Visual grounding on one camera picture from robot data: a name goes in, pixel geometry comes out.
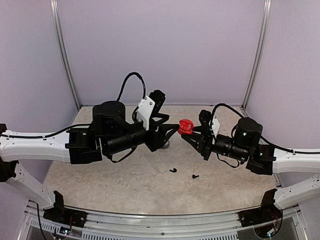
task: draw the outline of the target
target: black cylindrical motor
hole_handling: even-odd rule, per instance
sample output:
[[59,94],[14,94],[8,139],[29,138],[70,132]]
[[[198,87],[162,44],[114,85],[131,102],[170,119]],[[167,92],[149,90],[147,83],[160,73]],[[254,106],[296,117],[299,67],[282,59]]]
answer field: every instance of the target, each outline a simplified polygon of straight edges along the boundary
[[240,118],[233,140],[238,146],[250,148],[252,145],[258,146],[262,133],[262,125],[249,117]]
[[106,149],[103,149],[102,153],[106,151],[107,154],[113,155],[127,149],[132,149],[140,144],[144,144],[147,140],[147,135],[148,133],[142,125],[137,126],[133,132],[116,138],[106,139]]
[[93,131],[96,137],[116,138],[124,133],[115,117],[126,120],[126,107],[120,101],[106,101],[92,109]]
[[93,131],[100,138],[102,154],[111,155],[145,143],[147,131],[142,124],[128,124],[126,107],[120,101],[106,101],[93,107]]
[[247,161],[249,156],[249,148],[238,146],[231,137],[221,134],[217,135],[211,150],[217,154],[237,159],[242,162]]

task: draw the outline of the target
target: floor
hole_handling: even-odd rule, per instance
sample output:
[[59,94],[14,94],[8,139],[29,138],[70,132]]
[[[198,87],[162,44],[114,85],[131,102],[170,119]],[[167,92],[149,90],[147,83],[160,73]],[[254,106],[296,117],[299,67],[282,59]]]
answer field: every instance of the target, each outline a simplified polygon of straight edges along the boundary
[[[126,107],[128,121],[134,108]],[[212,106],[163,106],[160,112],[170,115],[169,123],[190,119],[197,126],[202,109],[211,111]],[[239,117],[223,107],[216,115],[220,133],[230,135]],[[83,107],[74,124],[91,121],[92,108]],[[202,214],[254,207],[261,203],[265,191],[275,188],[272,176],[251,173],[245,164],[233,169],[215,154],[209,161],[203,160],[178,133],[170,139],[168,149],[150,152],[140,145],[120,163],[107,158],[86,165],[54,162],[45,183],[63,194],[69,206],[144,215]]]

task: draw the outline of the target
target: white wall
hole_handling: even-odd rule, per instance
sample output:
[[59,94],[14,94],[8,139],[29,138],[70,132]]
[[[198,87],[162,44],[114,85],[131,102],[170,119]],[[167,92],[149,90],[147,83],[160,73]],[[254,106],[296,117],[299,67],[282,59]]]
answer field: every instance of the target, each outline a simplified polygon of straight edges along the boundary
[[[0,1],[0,112],[0,123],[19,132],[54,132],[76,114],[48,0]],[[40,181],[50,164],[23,162]],[[0,239],[15,239],[27,201],[0,183]]]
[[[263,0],[67,0],[60,17],[81,102],[116,99],[139,72],[147,94],[166,103],[242,103],[253,65]],[[122,101],[137,103],[130,79]]]
[[[261,64],[248,106],[263,135],[289,148],[320,148],[320,2],[273,0]],[[281,174],[283,186],[311,174]],[[320,197],[300,204],[312,240]]]

